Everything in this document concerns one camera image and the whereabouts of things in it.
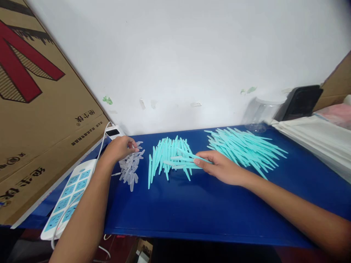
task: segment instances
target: clear plastic jar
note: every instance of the clear plastic jar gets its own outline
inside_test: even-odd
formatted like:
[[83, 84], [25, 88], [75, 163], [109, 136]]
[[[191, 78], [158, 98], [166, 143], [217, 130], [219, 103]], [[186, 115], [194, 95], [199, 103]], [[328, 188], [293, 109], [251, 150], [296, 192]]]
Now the clear plastic jar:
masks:
[[270, 125], [285, 101], [286, 97], [283, 94], [265, 94], [256, 97], [244, 115], [245, 127], [251, 132], [265, 132], [266, 126], [263, 123]]

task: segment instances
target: forearm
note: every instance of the forearm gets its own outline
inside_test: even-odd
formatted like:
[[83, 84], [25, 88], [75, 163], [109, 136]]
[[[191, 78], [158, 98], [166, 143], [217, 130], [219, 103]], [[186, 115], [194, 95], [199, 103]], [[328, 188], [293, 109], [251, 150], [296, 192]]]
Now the forearm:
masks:
[[339, 259], [350, 256], [351, 222], [286, 190], [254, 177], [243, 185], [259, 196], [309, 239]]
[[103, 234], [112, 163], [95, 172], [54, 250], [50, 262], [91, 262]]

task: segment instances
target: power cord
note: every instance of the power cord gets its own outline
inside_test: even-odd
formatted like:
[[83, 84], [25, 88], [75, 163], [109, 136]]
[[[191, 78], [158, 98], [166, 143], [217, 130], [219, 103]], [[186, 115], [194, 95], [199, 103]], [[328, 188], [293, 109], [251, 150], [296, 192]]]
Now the power cord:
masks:
[[[106, 129], [107, 129], [107, 126], [108, 126], [109, 124], [112, 124], [112, 125], [114, 126], [114, 124], [113, 124], [112, 122], [108, 122], [107, 125], [106, 125], [106, 127], [105, 127], [105, 130], [104, 130], [103, 136], [102, 136], [101, 147], [100, 147], [100, 151], [99, 151], [99, 154], [98, 154], [96, 163], [99, 161], [100, 154], [101, 154], [101, 151], [102, 151], [103, 141], [104, 141], [104, 139], [105, 139]], [[96, 163], [94, 164], [94, 167], [93, 167], [93, 170], [92, 170], [92, 175], [93, 175], [94, 172], [95, 172]], [[61, 215], [61, 217], [60, 217], [60, 219], [59, 219], [59, 221], [58, 221], [58, 224], [57, 224], [56, 227], [55, 227], [54, 235], [52, 236], [52, 239], [51, 239], [51, 248], [52, 248], [52, 250], [55, 249], [55, 236], [56, 236], [56, 232], [57, 232], [57, 229], [58, 229], [58, 227], [59, 227], [59, 224], [60, 224], [62, 218], [63, 218], [64, 215], [66, 214], [67, 210], [72, 206], [72, 204], [74, 204], [74, 202], [75, 202], [84, 192], [85, 192], [85, 191], [83, 191], [83, 192], [81, 192], [79, 195], [77, 195], [77, 197], [71, 202], [71, 204], [64, 210], [63, 214]], [[107, 253], [107, 255], [109, 256], [109, 259], [108, 259], [107, 261], [95, 260], [95, 259], [94, 259], [93, 262], [102, 262], [102, 263], [108, 262], [108, 261], [111, 259], [110, 253], [109, 253], [106, 249], [104, 249], [102, 246], [99, 246], [99, 248], [102, 249], [103, 251], [105, 251], [105, 252]]]
[[104, 240], [107, 240], [107, 239], [109, 239], [110, 237], [111, 237], [112, 235], [109, 235], [109, 237], [106, 237], [106, 234], [103, 236], [103, 239]]

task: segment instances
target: green paint mark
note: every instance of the green paint mark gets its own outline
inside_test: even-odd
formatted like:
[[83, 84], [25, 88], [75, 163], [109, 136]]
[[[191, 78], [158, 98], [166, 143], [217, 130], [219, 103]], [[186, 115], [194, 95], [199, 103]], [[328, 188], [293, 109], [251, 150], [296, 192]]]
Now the green paint mark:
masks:
[[112, 100], [110, 99], [110, 97], [107, 97], [107, 96], [105, 96], [103, 99], [102, 99], [102, 101], [105, 101], [107, 104], [110, 104], [110, 105], [112, 105]]
[[251, 92], [254, 92], [256, 89], [257, 89], [257, 87], [251, 87], [251, 88], [249, 88], [248, 94], [251, 93]]

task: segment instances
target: white power strip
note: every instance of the white power strip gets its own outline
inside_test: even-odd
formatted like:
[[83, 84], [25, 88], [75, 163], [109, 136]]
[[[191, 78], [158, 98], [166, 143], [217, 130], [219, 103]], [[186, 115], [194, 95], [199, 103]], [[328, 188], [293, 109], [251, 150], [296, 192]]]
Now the white power strip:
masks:
[[[62, 214], [64, 213], [65, 208], [69, 206], [76, 199], [76, 197], [80, 193], [84, 192], [84, 190], [87, 188], [96, 162], [97, 162], [97, 159], [93, 159], [90, 161], [83, 162], [79, 164], [76, 168], [74, 168], [64, 190], [62, 191], [61, 197], [57, 201], [54, 207], [54, 210], [50, 215], [49, 220], [46, 222], [43, 232], [41, 232], [40, 238], [42, 240], [52, 239], [55, 232], [55, 228], [59, 223], [59, 220]], [[63, 216], [57, 228], [55, 239], [60, 238], [63, 230], [68, 224], [69, 219], [71, 218], [82, 196], [83, 194], [81, 194], [74, 201], [74, 203], [71, 205], [71, 207], [67, 210], [67, 212]]]

